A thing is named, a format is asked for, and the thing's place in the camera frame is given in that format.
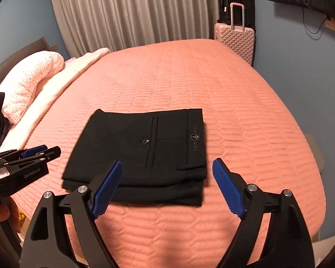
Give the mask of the salmon quilted bedspread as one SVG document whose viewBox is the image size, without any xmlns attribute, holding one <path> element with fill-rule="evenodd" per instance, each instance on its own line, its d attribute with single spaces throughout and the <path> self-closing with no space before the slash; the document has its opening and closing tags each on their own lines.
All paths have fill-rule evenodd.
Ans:
<svg viewBox="0 0 335 268">
<path fill-rule="evenodd" d="M 200 108 L 207 161 L 222 158 L 246 182 L 267 192 L 293 192 L 311 235 L 326 197 L 304 134 L 282 100 L 248 63 L 218 41 L 192 39 L 105 55 L 52 104 L 26 143 L 61 148 L 49 173 L 14 195 L 32 217 L 46 191 L 63 194 L 61 176 L 95 110 L 145 113 Z M 201 207 L 109 205 L 97 227 L 120 267 L 215 267 L 239 219 L 212 176 Z"/>
</svg>

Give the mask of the light pink blanket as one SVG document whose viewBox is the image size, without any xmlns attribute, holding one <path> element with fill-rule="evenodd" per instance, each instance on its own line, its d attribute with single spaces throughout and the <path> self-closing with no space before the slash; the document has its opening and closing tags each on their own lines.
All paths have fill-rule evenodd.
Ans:
<svg viewBox="0 0 335 268">
<path fill-rule="evenodd" d="M 51 105 L 91 65 L 104 55 L 110 53 L 109 48 L 100 48 L 93 53 L 86 53 L 79 58 L 64 62 L 63 69 L 52 77 L 42 80 L 37 87 L 32 104 L 17 124 L 9 123 L 9 131 L 0 144 L 0 153 L 25 146 L 31 133 L 48 112 Z"/>
</svg>

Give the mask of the dark headboard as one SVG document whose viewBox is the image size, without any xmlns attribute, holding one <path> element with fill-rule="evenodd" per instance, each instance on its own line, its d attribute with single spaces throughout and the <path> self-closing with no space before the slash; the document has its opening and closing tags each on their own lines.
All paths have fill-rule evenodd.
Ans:
<svg viewBox="0 0 335 268">
<path fill-rule="evenodd" d="M 44 37 L 28 44 L 27 46 L 16 51 L 10 57 L 5 59 L 0 64 L 0 84 L 11 71 L 11 69 L 19 63 L 22 59 L 28 57 L 29 55 L 39 52 L 39 51 L 56 51 L 58 50 L 57 44 L 50 46 Z"/>
</svg>

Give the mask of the pink quilted suitcase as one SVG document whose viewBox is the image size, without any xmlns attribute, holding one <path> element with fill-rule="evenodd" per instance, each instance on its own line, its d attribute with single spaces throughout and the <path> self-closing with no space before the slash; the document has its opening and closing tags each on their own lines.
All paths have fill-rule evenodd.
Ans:
<svg viewBox="0 0 335 268">
<path fill-rule="evenodd" d="M 230 3 L 230 24 L 217 22 L 214 25 L 214 39 L 231 48 L 249 65 L 253 64 L 255 31 L 246 27 L 244 5 L 237 2 Z M 235 21 L 234 8 L 241 9 L 241 24 Z"/>
</svg>

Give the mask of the pink dotted pillow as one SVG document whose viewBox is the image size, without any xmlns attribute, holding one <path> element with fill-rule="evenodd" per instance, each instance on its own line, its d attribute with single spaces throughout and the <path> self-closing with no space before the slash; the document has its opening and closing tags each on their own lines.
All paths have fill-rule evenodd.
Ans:
<svg viewBox="0 0 335 268">
<path fill-rule="evenodd" d="M 5 94 L 2 106 L 4 117 L 17 124 L 32 104 L 38 84 L 63 69 L 64 58 L 55 51 L 38 51 L 18 62 L 0 84 Z"/>
</svg>

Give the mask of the grey pleated curtain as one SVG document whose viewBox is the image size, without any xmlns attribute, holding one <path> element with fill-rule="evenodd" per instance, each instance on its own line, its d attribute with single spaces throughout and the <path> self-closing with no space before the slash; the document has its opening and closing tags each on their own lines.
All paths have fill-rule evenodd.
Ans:
<svg viewBox="0 0 335 268">
<path fill-rule="evenodd" d="M 211 38 L 218 0 L 51 0 L 68 53 Z"/>
</svg>

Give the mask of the black hard suitcase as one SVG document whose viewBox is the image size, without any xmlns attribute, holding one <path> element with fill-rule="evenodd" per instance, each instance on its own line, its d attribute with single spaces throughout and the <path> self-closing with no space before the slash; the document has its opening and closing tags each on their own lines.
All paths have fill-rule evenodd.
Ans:
<svg viewBox="0 0 335 268">
<path fill-rule="evenodd" d="M 219 18 L 217 22 L 230 25 L 231 3 L 239 3 L 244 6 L 244 26 L 255 30 L 255 0 L 220 0 Z"/>
</svg>

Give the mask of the black pants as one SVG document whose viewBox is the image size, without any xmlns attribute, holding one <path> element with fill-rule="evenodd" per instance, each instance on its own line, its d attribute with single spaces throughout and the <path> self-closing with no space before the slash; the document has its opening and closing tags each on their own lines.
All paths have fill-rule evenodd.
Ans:
<svg viewBox="0 0 335 268">
<path fill-rule="evenodd" d="M 73 191 L 114 161 L 123 176 L 113 200 L 137 205 L 201 206 L 207 178 L 203 111 L 106 113 L 98 109 L 83 128 L 62 175 Z"/>
</svg>

